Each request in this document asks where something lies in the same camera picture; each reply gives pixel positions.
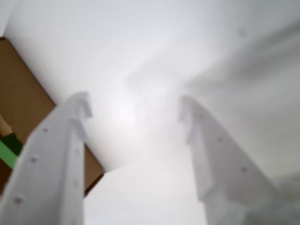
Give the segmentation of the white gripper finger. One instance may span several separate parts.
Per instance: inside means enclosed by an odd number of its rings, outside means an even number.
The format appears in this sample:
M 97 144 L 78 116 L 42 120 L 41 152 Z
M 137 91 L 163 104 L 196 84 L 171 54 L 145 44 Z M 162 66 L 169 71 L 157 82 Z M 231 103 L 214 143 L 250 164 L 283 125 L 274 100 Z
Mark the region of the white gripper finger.
M 73 94 L 31 132 L 0 199 L 3 225 L 82 225 L 90 95 Z
M 241 210 L 276 195 L 276 189 L 224 126 L 189 96 L 180 98 L 180 120 L 186 126 L 197 198 L 209 225 L 241 221 Z

